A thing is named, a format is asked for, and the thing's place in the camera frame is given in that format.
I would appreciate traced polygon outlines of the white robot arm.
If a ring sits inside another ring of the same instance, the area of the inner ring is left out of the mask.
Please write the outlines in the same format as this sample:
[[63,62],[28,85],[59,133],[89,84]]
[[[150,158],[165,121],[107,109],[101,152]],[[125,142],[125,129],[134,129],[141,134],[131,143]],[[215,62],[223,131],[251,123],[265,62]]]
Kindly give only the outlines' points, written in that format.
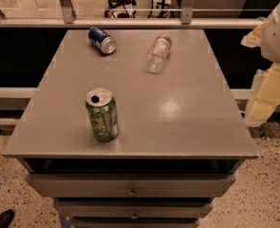
[[280,63],[280,2],[264,23],[260,47],[264,58]]

